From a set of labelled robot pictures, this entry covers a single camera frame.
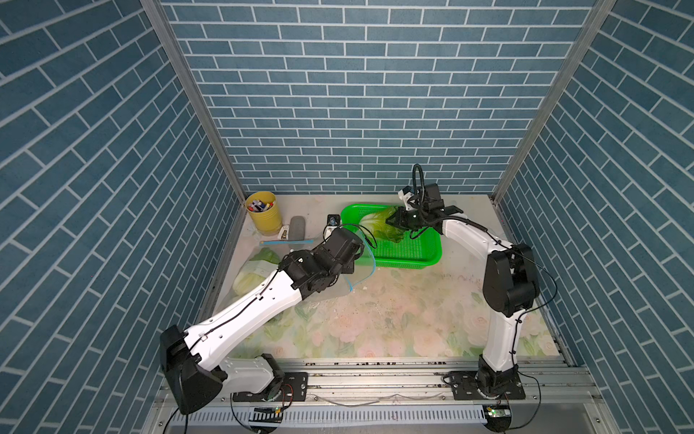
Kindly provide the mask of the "clear zipper bag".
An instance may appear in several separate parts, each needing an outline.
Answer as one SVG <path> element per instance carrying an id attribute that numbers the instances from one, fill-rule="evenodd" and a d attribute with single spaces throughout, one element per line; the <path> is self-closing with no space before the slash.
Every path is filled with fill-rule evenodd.
<path id="1" fill-rule="evenodd" d="M 345 229 L 350 230 L 363 241 L 363 253 L 359 259 L 354 261 L 354 272 L 352 274 L 342 274 L 332 287 L 325 289 L 316 296 L 318 302 L 324 302 L 335 298 L 352 295 L 360 289 L 376 271 L 376 263 L 373 256 L 376 240 L 371 233 L 359 225 L 347 225 Z"/>
<path id="2" fill-rule="evenodd" d="M 233 254 L 231 265 L 222 282 L 216 313 L 258 287 L 278 268 L 281 260 L 291 251 L 310 249 L 313 240 L 298 242 L 263 241 L 242 244 Z"/>

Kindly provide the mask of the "chinese cabbage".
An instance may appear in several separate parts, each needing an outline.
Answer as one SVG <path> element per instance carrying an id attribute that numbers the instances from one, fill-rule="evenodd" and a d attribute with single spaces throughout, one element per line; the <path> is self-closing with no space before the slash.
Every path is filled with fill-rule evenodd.
<path id="1" fill-rule="evenodd" d="M 244 296 L 258 287 L 278 268 L 280 256 L 268 247 L 256 248 L 241 266 L 231 289 L 237 296 Z"/>
<path id="2" fill-rule="evenodd" d="M 361 218 L 359 225 L 368 229 L 377 240 L 400 243 L 405 232 L 387 223 L 388 218 L 394 213 L 394 208 L 388 208 L 367 214 Z"/>

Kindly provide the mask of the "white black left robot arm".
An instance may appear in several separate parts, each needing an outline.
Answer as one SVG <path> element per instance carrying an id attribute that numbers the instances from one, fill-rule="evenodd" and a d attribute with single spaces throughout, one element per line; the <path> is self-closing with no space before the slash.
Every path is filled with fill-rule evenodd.
<path id="1" fill-rule="evenodd" d="M 202 410 L 224 389 L 263 400 L 280 394 L 286 375 L 271 354 L 231 361 L 227 355 L 275 316 L 354 273 L 365 251 L 356 233 L 336 228 L 313 249 L 287 253 L 255 289 L 217 315 L 162 332 L 161 369 L 180 414 Z"/>

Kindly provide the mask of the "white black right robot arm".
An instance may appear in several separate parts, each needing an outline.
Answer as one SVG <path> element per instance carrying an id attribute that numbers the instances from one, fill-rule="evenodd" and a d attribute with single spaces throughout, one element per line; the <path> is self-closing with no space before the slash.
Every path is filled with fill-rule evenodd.
<path id="1" fill-rule="evenodd" d="M 540 294 L 531 248 L 499 239 L 460 208 L 446 206 L 436 184 L 406 186 L 399 199 L 403 205 L 387 219 L 388 225 L 404 231 L 432 228 L 485 261 L 483 295 L 492 314 L 475 381 L 488 398 L 511 392 L 520 383 L 516 354 L 523 316 Z"/>

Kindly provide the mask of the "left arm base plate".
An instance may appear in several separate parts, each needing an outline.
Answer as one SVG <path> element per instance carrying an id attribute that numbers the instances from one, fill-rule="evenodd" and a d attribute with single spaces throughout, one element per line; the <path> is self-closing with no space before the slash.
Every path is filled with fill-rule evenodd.
<path id="1" fill-rule="evenodd" d="M 309 375 L 307 372 L 285 373 L 282 380 L 273 381 L 259 393 L 235 392 L 231 397 L 235 403 L 293 403 L 305 401 Z"/>

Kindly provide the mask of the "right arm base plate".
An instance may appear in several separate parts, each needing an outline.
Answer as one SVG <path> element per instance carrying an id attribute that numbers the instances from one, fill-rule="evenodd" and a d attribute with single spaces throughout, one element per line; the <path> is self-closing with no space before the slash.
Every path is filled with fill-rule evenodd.
<path id="1" fill-rule="evenodd" d="M 455 401 L 524 400 L 526 393 L 516 372 L 502 373 L 452 371 L 442 381 L 453 392 Z"/>

